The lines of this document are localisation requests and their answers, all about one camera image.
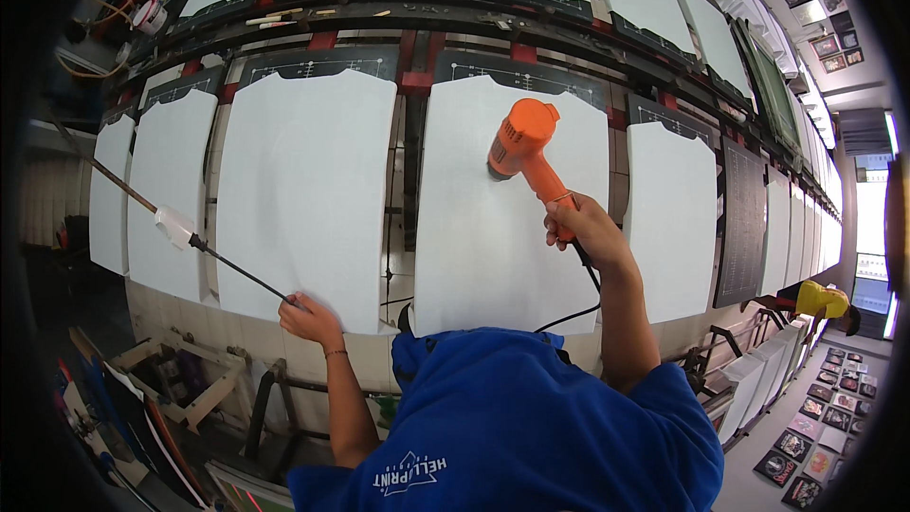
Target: heat gun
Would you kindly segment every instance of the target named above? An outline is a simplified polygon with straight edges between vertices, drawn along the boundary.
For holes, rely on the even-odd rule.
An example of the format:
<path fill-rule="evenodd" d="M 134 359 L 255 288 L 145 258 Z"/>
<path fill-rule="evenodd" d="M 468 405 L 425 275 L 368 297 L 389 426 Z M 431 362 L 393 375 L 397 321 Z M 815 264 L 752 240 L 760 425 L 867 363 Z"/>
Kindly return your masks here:
<path fill-rule="evenodd" d="M 522 173 L 544 204 L 555 201 L 561 206 L 573 206 L 578 210 L 574 194 L 566 189 L 543 157 L 543 147 L 552 139 L 559 119 L 560 113 L 552 103 L 531 98 L 516 101 L 493 138 L 487 156 L 487 170 L 497 181 Z M 575 239 L 572 230 L 562 225 L 556 236 L 567 243 Z"/>

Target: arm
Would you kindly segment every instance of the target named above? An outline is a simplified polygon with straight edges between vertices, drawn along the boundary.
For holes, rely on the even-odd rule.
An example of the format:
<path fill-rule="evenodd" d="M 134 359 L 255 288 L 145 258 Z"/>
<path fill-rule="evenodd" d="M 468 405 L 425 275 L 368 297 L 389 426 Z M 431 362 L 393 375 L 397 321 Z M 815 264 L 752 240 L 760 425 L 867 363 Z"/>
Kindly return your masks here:
<path fill-rule="evenodd" d="M 344 336 L 335 316 L 302 293 L 279 306 L 281 327 L 294 336 L 322 345 L 328 376 L 328 434 L 335 464 L 355 468 L 380 445 L 367 400 L 345 352 Z"/>
<path fill-rule="evenodd" d="M 613 389 L 629 393 L 661 363 L 660 351 L 644 307 L 642 274 L 625 236 L 593 198 L 575 193 L 581 210 L 547 204 L 547 245 L 566 245 L 556 238 L 558 224 L 575 232 L 591 263 L 601 274 L 603 376 Z"/>
<path fill-rule="evenodd" d="M 815 318 L 812 319 L 812 328 L 809 329 L 809 334 L 805 336 L 805 339 L 802 341 L 803 344 L 807 345 L 812 341 L 812 337 L 815 335 L 815 331 L 818 330 L 818 325 L 822 323 L 822 320 L 825 319 L 825 312 L 828 310 L 826 306 L 822 307 L 818 313 L 815 313 Z"/>

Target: heat gun power cord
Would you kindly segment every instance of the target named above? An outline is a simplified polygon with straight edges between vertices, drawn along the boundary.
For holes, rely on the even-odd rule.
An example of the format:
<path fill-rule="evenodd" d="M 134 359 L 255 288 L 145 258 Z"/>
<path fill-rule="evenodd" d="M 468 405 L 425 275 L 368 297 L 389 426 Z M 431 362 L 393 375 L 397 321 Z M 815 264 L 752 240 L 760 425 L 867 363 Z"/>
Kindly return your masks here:
<path fill-rule="evenodd" d="M 591 258 L 588 256 L 588 254 L 585 253 L 585 250 L 582 249 L 582 246 L 578 243 L 578 241 L 573 241 L 573 247 L 575 248 L 575 251 L 578 252 L 579 258 L 582 259 L 582 265 L 584 265 L 585 269 L 588 270 L 588 275 L 591 276 L 591 280 L 594 282 L 594 288 L 597 289 L 597 293 L 600 294 L 601 283 L 597 280 L 597 275 L 594 274 L 594 269 L 591 267 Z M 544 324 L 543 326 L 540 326 L 540 328 L 538 328 L 534 332 L 542 333 L 543 331 L 547 330 L 548 328 L 551 328 L 552 326 L 564 323 L 567 320 L 572 320 L 574 318 L 578 318 L 579 316 L 582 316 L 582 315 L 585 315 L 588 313 L 593 313 L 594 311 L 596 311 L 599 308 L 601 308 L 601 302 L 597 301 L 597 304 L 589 309 L 585 309 L 580 313 L 570 314 L 569 316 L 563 316 L 563 318 L 561 318 L 559 320 L 556 320 L 556 321 L 553 321 L 552 323 L 548 323 L 548 324 Z"/>

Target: yellow t-shirt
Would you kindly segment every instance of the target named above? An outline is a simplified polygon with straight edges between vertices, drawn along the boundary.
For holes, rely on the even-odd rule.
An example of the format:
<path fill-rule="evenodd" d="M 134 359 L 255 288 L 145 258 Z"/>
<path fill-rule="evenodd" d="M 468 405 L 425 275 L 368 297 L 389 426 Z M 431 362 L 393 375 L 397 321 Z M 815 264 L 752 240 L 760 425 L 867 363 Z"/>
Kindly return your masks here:
<path fill-rule="evenodd" d="M 828 289 L 815 281 L 803 281 L 796 296 L 796 313 L 815 316 L 825 308 L 825 318 L 844 316 L 850 302 L 840 289 Z"/>

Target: person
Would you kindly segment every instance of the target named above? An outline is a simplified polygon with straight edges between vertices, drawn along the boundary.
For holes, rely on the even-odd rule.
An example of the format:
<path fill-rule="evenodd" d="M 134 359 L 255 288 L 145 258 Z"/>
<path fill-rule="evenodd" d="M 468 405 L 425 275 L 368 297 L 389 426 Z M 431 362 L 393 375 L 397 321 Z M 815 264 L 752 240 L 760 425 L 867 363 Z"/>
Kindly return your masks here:
<path fill-rule="evenodd" d="M 812 328 L 802 341 L 803 344 L 809 344 L 815 331 L 818 330 L 818 325 L 825 318 L 839 319 L 837 325 L 847 336 L 853 336 L 859 332 L 862 316 L 859 309 L 850 304 L 847 293 L 840 289 L 823 287 L 815 281 L 800 281 L 779 290 L 777 296 L 767 294 L 751 299 L 751 301 L 756 301 L 772 310 L 812 316 Z M 741 312 L 745 312 L 745 307 L 749 302 L 743 301 L 740 304 Z"/>
<path fill-rule="evenodd" d="M 597 201 L 547 205 L 546 244 L 573 230 L 601 276 L 603 378 L 567 364 L 563 336 L 500 328 L 392 346 L 401 387 L 381 443 L 338 321 L 306 295 L 282 327 L 322 345 L 335 466 L 288 473 L 297 510 L 698 510 L 723 453 L 675 364 L 661 364 L 629 245 Z"/>

